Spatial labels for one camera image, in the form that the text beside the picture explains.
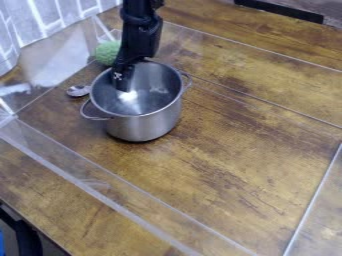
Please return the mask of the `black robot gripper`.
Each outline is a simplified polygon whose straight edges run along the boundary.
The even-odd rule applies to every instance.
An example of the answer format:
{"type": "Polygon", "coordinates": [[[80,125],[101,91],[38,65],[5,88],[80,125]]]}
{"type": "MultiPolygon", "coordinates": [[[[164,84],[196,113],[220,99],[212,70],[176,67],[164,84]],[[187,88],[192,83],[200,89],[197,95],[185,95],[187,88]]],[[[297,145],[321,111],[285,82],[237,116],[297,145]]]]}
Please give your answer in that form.
{"type": "Polygon", "coordinates": [[[156,10],[163,6],[164,0],[122,0],[121,44],[110,74],[113,87],[121,92],[130,90],[134,67],[129,64],[156,54],[163,28],[156,10]]]}

